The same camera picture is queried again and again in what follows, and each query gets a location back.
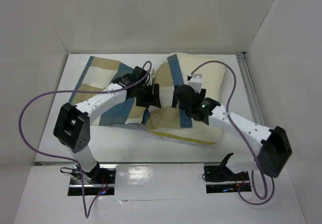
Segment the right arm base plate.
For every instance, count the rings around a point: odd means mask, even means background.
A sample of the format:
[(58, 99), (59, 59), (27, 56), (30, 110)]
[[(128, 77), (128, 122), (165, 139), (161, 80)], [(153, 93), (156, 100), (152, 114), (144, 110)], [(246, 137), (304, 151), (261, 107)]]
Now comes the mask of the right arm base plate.
[(207, 194), (252, 191), (248, 172), (234, 174), (220, 165), (205, 165), (201, 178)]

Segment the cream quilted pillow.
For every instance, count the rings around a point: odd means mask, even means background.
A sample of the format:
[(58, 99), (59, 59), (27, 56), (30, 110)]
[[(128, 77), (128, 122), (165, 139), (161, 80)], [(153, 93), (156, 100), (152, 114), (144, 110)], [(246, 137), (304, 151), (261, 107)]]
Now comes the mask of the cream quilted pillow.
[(150, 107), (145, 127), (153, 134), (190, 144), (214, 146), (222, 130), (188, 117), (173, 102), (176, 86), (189, 85), (197, 93), (219, 101), (226, 67), (222, 59), (186, 53), (171, 53), (156, 71), (160, 108)]

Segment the blue beige patchwork pillowcase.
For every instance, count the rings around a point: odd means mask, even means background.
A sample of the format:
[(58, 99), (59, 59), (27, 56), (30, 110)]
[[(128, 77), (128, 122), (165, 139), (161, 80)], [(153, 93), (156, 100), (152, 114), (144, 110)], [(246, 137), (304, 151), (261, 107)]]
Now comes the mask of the blue beige patchwork pillowcase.
[[(132, 73), (133, 67), (114, 59), (91, 56), (75, 87), (69, 103), (76, 105), (95, 96), (96, 92), (111, 91), (110, 84), (118, 77)], [(156, 68), (151, 81), (159, 85), (161, 107), (149, 108), (136, 105), (130, 98), (102, 113), (92, 125), (110, 126), (113, 124), (143, 124), (149, 129), (181, 129), (193, 126), (191, 118), (174, 106), (173, 91), (176, 86), (187, 83), (187, 75), (193, 70), (191, 61), (184, 62), (183, 54), (172, 53)]]

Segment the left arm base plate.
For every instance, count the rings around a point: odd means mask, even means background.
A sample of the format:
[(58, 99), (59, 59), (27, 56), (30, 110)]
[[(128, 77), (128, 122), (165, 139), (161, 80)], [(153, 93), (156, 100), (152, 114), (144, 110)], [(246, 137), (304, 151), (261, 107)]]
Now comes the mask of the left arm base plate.
[[(68, 196), (82, 196), (82, 180), (78, 166), (72, 168), (62, 167), (62, 174), (70, 176)], [(101, 165), (98, 175), (90, 180), (84, 176), (85, 196), (95, 196), (100, 192), (102, 196), (115, 193), (116, 165)]]

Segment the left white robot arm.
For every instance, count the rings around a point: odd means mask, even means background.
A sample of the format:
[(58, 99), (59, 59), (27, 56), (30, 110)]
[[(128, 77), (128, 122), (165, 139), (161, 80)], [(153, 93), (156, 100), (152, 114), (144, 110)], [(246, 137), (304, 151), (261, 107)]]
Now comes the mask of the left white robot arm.
[(89, 148), (90, 125), (107, 111), (121, 120), (127, 117), (133, 106), (145, 111), (149, 106), (161, 107), (159, 85), (153, 84), (153, 68), (135, 67), (132, 73), (117, 77), (110, 85), (91, 98), (72, 105), (61, 106), (53, 135), (80, 163), (84, 179), (93, 183), (102, 174), (100, 164)]

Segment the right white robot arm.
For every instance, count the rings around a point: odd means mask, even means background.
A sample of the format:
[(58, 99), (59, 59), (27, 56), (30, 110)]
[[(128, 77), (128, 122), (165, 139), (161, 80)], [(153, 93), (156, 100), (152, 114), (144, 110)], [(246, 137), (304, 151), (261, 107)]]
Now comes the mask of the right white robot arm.
[(248, 142), (255, 154), (252, 159), (238, 159), (235, 154), (228, 154), (222, 161), (222, 165), (235, 174), (262, 170), (265, 175), (277, 178), (292, 155), (290, 142), (283, 128), (269, 128), (227, 112), (224, 105), (206, 98), (205, 90), (197, 93), (189, 85), (180, 85), (174, 89), (174, 99), (188, 117), (223, 129)]

